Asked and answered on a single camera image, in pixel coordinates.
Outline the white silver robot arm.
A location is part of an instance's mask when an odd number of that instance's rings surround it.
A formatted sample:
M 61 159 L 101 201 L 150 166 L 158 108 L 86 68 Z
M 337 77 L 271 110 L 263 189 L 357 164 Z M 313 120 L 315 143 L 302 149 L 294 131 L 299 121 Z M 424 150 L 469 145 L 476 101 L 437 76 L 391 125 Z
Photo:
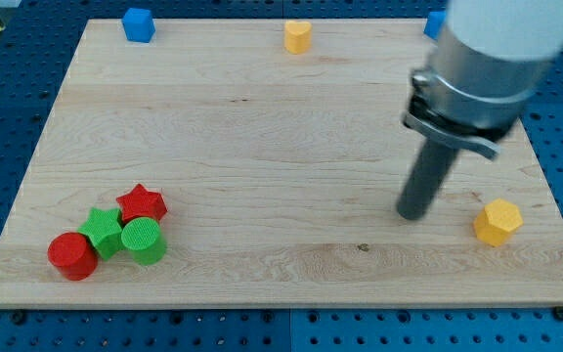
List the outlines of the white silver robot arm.
M 493 159 L 563 49 L 563 0 L 451 0 L 404 116 L 422 156 Z

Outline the blue block behind arm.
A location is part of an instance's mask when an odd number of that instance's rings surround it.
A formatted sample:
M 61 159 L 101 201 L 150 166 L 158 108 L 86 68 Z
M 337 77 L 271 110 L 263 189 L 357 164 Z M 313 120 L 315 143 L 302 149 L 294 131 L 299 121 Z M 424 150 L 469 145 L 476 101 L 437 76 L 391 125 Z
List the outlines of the blue block behind arm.
M 423 33 L 437 41 L 439 33 L 441 31 L 443 22 L 446 18 L 446 11 L 432 11 L 427 16 L 427 21 L 425 23 L 425 27 L 423 29 Z

